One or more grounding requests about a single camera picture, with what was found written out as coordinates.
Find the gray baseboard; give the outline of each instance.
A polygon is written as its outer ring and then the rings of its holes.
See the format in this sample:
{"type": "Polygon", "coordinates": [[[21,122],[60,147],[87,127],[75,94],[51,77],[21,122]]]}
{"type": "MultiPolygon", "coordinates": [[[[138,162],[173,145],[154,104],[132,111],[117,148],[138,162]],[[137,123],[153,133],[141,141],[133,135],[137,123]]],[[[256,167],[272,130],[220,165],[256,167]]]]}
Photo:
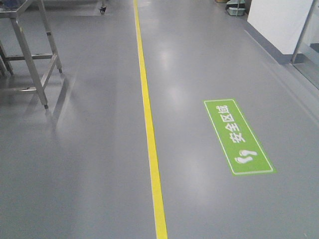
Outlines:
{"type": "Polygon", "coordinates": [[[245,30],[281,65],[290,63],[293,55],[281,53],[270,41],[268,41],[250,23],[247,23],[245,30]]]}

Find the metal table leg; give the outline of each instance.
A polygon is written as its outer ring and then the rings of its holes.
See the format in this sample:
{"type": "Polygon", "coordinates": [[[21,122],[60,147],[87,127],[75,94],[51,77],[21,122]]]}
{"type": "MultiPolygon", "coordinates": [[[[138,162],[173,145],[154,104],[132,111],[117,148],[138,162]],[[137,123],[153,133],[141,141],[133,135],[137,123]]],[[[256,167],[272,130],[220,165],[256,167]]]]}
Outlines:
{"type": "Polygon", "coordinates": [[[106,11],[106,3],[105,3],[105,0],[102,0],[102,6],[100,8],[100,12],[101,14],[104,14],[106,11]]]}
{"type": "Polygon", "coordinates": [[[29,46],[27,44],[26,38],[23,33],[23,29],[21,25],[19,24],[18,18],[10,18],[16,38],[18,39],[18,42],[20,44],[21,51],[24,55],[25,62],[28,66],[31,78],[33,80],[34,86],[36,88],[36,91],[39,95],[41,103],[44,105],[44,107],[48,108],[48,101],[44,93],[44,89],[42,87],[38,72],[36,70],[35,64],[33,62],[33,58],[29,49],[29,46]]]}
{"type": "Polygon", "coordinates": [[[0,56],[2,58],[3,63],[5,64],[6,69],[10,72],[11,75],[13,75],[12,66],[10,62],[6,60],[6,53],[4,51],[1,41],[0,41],[0,56]]]}
{"type": "Polygon", "coordinates": [[[1,59],[0,59],[0,71],[2,75],[5,76],[5,67],[1,59]]]}
{"type": "Polygon", "coordinates": [[[43,0],[37,0],[37,4],[38,4],[40,15],[41,15],[44,27],[45,27],[46,35],[47,35],[49,43],[50,43],[52,54],[57,56],[56,68],[59,70],[60,73],[62,73],[62,65],[61,65],[60,57],[59,57],[58,50],[57,50],[56,45],[55,45],[55,41],[54,41],[54,38],[52,35],[52,30],[51,30],[49,21],[46,17],[46,14],[45,14],[43,0]]]}

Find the stainless steel table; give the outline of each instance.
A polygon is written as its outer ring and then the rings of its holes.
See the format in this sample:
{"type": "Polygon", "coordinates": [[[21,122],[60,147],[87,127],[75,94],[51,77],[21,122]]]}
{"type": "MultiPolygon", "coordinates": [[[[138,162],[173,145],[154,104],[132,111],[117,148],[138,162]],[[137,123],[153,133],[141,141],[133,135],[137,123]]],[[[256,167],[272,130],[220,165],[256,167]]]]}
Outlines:
{"type": "Polygon", "coordinates": [[[0,61],[0,71],[4,74],[5,68],[13,75],[12,66],[10,61],[25,60],[27,67],[29,69],[31,78],[34,83],[34,87],[20,87],[20,88],[9,88],[1,89],[0,92],[3,93],[37,93],[39,95],[41,103],[47,109],[47,98],[44,89],[47,82],[51,76],[54,66],[57,67],[60,73],[62,73],[62,65],[60,62],[59,54],[53,39],[52,31],[47,20],[45,9],[43,5],[43,0],[11,0],[10,3],[0,6],[0,18],[10,18],[15,35],[19,42],[22,50],[22,55],[7,56],[6,52],[0,42],[0,56],[3,63],[0,61]],[[48,37],[52,53],[49,54],[35,54],[32,55],[23,33],[23,28],[19,21],[19,16],[25,12],[25,10],[33,3],[36,2],[39,8],[41,19],[43,21],[46,35],[48,37]],[[44,73],[40,79],[38,71],[35,67],[34,60],[37,59],[50,59],[47,71],[44,73]]]}

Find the caster wheel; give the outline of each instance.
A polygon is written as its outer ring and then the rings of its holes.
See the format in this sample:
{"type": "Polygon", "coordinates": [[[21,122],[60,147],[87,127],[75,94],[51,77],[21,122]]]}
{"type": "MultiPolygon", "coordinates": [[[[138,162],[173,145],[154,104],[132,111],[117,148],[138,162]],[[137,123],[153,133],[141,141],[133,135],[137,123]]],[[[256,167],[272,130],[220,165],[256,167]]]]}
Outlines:
{"type": "Polygon", "coordinates": [[[102,7],[100,8],[100,13],[101,13],[101,14],[104,14],[105,11],[106,11],[106,6],[102,6],[102,7]]]}

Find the white wall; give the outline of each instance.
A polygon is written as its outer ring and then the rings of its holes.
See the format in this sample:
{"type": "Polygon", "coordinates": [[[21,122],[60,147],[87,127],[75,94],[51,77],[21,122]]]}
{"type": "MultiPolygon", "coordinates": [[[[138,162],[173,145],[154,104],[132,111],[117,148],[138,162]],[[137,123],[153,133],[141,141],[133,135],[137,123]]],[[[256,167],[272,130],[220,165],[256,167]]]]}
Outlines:
{"type": "Polygon", "coordinates": [[[252,0],[248,22],[282,54],[293,54],[313,0],[252,0]]]}

